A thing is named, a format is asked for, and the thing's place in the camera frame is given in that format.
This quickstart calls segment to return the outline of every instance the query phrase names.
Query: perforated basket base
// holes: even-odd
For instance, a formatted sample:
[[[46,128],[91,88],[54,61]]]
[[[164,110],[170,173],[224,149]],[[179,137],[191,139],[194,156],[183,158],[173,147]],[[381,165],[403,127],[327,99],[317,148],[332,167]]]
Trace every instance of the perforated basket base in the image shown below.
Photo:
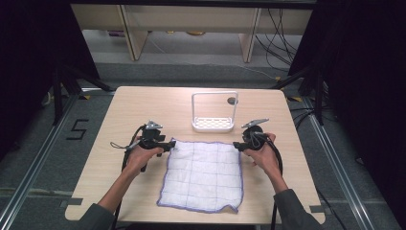
[[[194,118],[192,125],[199,132],[228,132],[234,127],[231,118]]]

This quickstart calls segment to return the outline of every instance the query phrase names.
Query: sleeve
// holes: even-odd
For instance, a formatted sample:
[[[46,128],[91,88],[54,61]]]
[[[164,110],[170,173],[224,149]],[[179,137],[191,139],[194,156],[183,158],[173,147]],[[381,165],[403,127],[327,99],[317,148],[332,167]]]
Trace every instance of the sleeve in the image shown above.
[[[114,220],[114,215],[97,204],[92,204],[78,223],[80,230],[107,230]]]
[[[282,220],[283,230],[323,229],[322,225],[307,213],[291,189],[274,195]]]

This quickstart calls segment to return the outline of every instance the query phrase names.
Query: cloth with purple border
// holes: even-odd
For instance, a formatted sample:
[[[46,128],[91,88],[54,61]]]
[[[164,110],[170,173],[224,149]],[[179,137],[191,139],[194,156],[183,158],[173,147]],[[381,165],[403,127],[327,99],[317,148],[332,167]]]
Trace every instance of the cloth with purple border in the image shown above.
[[[236,213],[243,197],[240,153],[233,145],[181,142],[169,154],[158,206]]]

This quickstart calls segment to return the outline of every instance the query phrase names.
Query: wooden table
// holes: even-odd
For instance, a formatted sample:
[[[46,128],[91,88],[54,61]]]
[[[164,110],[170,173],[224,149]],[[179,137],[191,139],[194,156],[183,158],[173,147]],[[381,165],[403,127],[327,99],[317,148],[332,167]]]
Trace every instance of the wooden table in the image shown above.
[[[227,133],[201,133],[192,128],[192,93],[207,91],[238,92],[234,129]],[[229,104],[208,103],[207,110],[221,113]],[[242,125],[251,120],[269,118],[260,124],[264,131],[277,135],[275,145],[283,160],[283,175],[290,188],[295,190],[304,208],[321,205],[313,179],[305,160],[303,149],[294,127],[284,94],[279,90],[213,89],[176,87],[120,87],[111,102],[99,134],[80,176],[73,200],[81,205],[69,205],[65,216],[79,219],[92,203],[97,203],[121,172],[124,151],[114,149],[110,142],[126,146],[135,130],[152,120],[163,128],[166,141],[174,137],[181,141],[220,141],[232,144],[242,142]],[[241,156],[244,198],[236,214],[223,210],[219,214],[204,214],[169,207],[158,207],[168,153],[153,157],[147,171],[137,176],[126,193],[119,220],[140,222],[233,223],[268,224],[273,208],[272,185],[259,167],[252,167],[252,159]],[[324,213],[312,214],[319,222]]]

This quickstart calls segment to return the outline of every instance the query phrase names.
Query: gray carpet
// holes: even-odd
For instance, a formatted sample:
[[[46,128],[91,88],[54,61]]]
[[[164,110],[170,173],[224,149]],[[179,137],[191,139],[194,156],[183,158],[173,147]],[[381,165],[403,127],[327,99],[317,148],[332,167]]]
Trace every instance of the gray carpet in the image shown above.
[[[97,67],[103,82],[114,87],[154,85],[268,88],[276,81],[256,71],[264,72],[272,78],[276,76],[285,78],[286,76],[285,72],[270,68],[253,68],[253,71],[235,66],[98,64]],[[80,81],[80,84],[83,87],[92,86],[84,81]],[[288,97],[298,96],[299,85],[298,80],[286,86],[283,92]],[[75,103],[51,154],[33,185],[33,189],[41,189],[41,191],[32,190],[11,229],[72,229],[73,223],[64,217],[64,202],[69,199],[69,194],[75,189],[87,154],[92,148],[111,99],[112,96],[91,96],[89,100],[78,100]],[[289,102],[288,105],[290,108],[305,106],[300,102]],[[0,163],[1,208],[7,204],[7,200],[11,196],[10,189],[18,186],[51,129],[53,112],[51,104],[39,110],[32,120],[32,125],[20,138],[21,148],[10,152]],[[292,118],[301,113],[303,113],[301,110],[292,111]],[[327,134],[339,153],[356,191],[365,201],[376,229],[400,229],[368,172],[363,166],[355,163],[356,152],[345,131],[340,127],[339,121],[335,120],[332,110],[325,109],[323,114]],[[71,131],[76,119],[88,120],[88,122],[78,125],[79,128],[85,128],[86,133],[82,140],[66,140],[68,137],[79,135],[79,133]],[[316,186],[347,228],[359,229],[308,118],[301,123],[298,133]],[[327,214],[327,220],[323,226],[326,229],[342,229],[337,218],[323,201],[322,203]]]

